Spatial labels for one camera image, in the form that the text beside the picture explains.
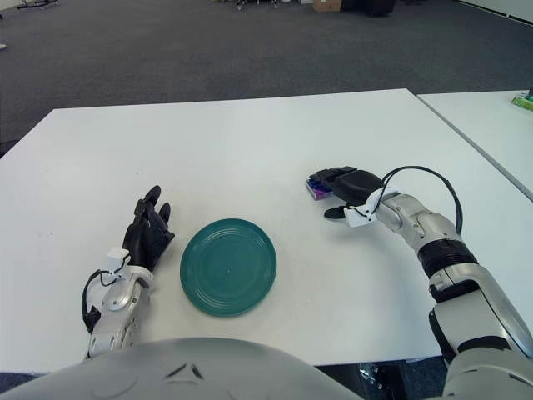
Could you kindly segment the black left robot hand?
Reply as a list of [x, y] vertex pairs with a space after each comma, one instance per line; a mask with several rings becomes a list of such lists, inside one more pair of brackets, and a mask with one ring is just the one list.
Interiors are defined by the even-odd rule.
[[153, 273], [162, 254], [175, 234], [168, 229], [171, 206], [168, 202], [156, 210], [161, 195], [159, 185], [150, 189], [137, 201], [134, 218], [128, 226], [122, 248], [129, 251], [129, 265], [139, 266]]

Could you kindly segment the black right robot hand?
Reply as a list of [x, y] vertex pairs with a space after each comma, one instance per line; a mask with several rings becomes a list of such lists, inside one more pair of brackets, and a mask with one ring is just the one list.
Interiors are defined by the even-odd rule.
[[327, 209], [327, 219], [346, 219], [352, 226], [370, 221], [367, 199], [382, 187], [379, 177], [355, 167], [333, 167], [310, 175], [306, 186], [315, 200], [334, 195], [345, 201], [344, 206]]

